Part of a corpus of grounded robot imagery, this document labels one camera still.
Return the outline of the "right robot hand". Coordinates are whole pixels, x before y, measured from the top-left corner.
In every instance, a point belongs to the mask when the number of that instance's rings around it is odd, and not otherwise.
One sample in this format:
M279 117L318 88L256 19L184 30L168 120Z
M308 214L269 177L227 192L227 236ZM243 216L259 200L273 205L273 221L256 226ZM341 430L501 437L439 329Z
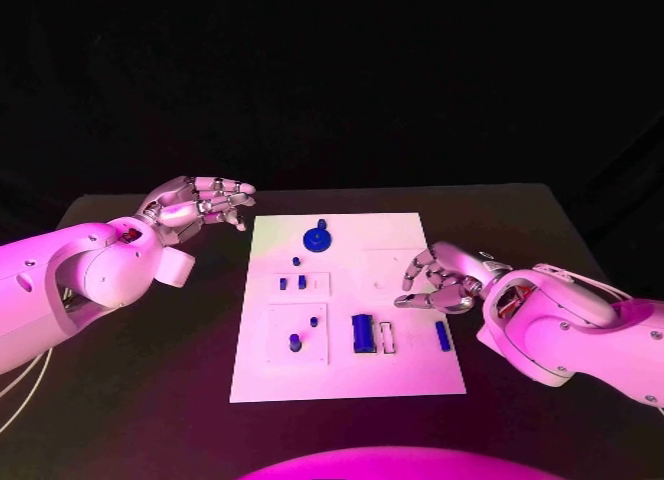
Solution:
M436 242L413 258L403 277L407 295L394 300L400 309L433 309L446 315L467 313L485 300L495 283L513 271L488 253L477 255L446 241ZM412 293L415 280L425 276L430 293Z

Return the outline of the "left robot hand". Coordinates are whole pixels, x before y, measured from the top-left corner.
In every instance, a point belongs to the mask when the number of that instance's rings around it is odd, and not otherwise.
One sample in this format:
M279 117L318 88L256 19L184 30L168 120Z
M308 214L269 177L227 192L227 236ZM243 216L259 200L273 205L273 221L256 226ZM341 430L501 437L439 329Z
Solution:
M247 229L240 209L252 207L256 187L223 177L180 176L157 187L133 217L158 232L165 246L185 243L206 225Z

